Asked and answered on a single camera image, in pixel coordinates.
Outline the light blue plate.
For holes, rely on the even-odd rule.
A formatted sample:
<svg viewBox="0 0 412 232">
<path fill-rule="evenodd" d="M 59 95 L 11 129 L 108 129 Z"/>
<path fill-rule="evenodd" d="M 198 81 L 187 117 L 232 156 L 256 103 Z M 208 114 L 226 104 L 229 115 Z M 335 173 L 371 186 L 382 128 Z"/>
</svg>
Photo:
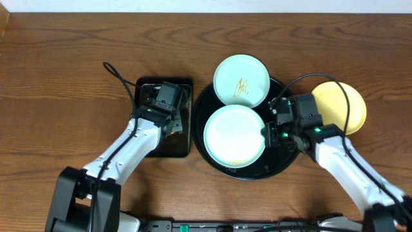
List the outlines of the light blue plate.
<svg viewBox="0 0 412 232">
<path fill-rule="evenodd" d="M 257 58 L 245 54 L 232 55 L 218 65 L 213 88 L 225 105 L 240 104 L 254 108 L 268 95 L 270 75 Z"/>
<path fill-rule="evenodd" d="M 226 168 L 244 168 L 257 161 L 265 150 L 263 119 L 242 105 L 216 110 L 206 122 L 203 143 L 207 153 Z"/>
</svg>

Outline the yellow plate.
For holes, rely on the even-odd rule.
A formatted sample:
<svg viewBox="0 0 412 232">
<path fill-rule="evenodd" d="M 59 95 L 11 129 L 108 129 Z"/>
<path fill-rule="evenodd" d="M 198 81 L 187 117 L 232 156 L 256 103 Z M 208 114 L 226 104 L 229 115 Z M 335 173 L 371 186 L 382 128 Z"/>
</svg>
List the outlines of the yellow plate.
<svg viewBox="0 0 412 232">
<path fill-rule="evenodd" d="M 355 88 L 343 82 L 340 85 L 344 88 L 350 103 L 350 116 L 346 130 L 346 134 L 350 135 L 364 124 L 367 116 L 366 103 Z M 325 82 L 314 88 L 312 94 L 315 97 L 318 112 L 322 116 L 323 124 L 335 124 L 344 130 L 348 107 L 340 87 L 333 81 Z"/>
</svg>

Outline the light blue plate top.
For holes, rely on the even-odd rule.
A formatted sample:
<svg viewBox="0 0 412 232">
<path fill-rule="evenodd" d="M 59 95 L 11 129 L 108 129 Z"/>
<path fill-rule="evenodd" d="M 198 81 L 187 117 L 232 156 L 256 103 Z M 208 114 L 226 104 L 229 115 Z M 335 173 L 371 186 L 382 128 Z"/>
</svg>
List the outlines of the light blue plate top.
<svg viewBox="0 0 412 232">
<path fill-rule="evenodd" d="M 232 55 L 218 65 L 213 88 L 225 105 L 240 104 L 254 108 L 268 95 L 270 75 L 257 58 L 245 54 Z"/>
</svg>

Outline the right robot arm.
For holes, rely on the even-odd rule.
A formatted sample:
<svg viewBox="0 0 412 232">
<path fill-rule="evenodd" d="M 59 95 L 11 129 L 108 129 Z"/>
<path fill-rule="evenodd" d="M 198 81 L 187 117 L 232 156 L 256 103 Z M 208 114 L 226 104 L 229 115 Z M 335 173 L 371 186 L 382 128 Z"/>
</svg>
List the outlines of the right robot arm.
<svg viewBox="0 0 412 232">
<path fill-rule="evenodd" d="M 336 125 L 296 130 L 269 122 L 261 134 L 269 148 L 299 149 L 329 172 L 362 213 L 362 231 L 395 231 L 397 225 L 411 231 L 411 197 L 374 170 Z"/>
</svg>

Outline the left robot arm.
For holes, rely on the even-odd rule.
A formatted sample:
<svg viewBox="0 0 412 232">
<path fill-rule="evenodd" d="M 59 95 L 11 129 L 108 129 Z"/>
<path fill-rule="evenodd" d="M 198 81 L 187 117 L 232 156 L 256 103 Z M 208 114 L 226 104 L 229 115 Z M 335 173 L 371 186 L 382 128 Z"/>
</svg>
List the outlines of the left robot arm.
<svg viewBox="0 0 412 232">
<path fill-rule="evenodd" d="M 138 231 L 140 220 L 120 210 L 122 186 L 139 163 L 175 131 L 179 109 L 139 107 L 124 132 L 82 169 L 57 178 L 46 231 Z"/>
</svg>

